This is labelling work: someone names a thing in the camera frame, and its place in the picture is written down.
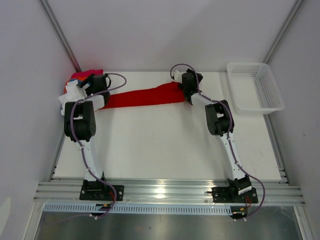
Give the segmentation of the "red t shirt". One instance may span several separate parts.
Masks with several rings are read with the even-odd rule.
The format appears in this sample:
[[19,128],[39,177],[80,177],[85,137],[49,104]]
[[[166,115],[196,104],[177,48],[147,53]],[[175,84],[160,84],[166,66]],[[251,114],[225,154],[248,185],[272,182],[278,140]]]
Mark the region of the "red t shirt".
[[112,94],[103,109],[155,106],[184,101],[184,93],[179,88],[179,83],[172,81],[149,89]]

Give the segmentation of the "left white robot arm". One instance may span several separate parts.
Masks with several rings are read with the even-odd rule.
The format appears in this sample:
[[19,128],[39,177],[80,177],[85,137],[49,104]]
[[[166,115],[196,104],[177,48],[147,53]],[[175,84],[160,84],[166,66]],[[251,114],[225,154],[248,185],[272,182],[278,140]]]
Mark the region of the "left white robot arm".
[[59,97],[64,134],[75,143],[83,162],[80,200],[112,201],[114,198],[94,148],[95,111],[105,107],[110,98],[107,90],[111,81],[107,79],[102,69],[78,72],[66,83],[64,94]]

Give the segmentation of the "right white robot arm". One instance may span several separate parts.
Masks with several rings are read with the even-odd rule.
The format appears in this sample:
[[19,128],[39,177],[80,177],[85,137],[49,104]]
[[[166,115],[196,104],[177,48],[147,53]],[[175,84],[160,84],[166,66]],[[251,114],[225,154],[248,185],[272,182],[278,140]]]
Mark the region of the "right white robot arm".
[[199,90],[203,76],[188,69],[175,70],[173,77],[182,89],[185,100],[192,106],[205,111],[206,124],[211,135],[215,136],[227,157],[227,187],[214,187],[211,190],[215,203],[243,203],[253,188],[250,177],[242,169],[234,140],[234,120],[226,100],[212,100]]

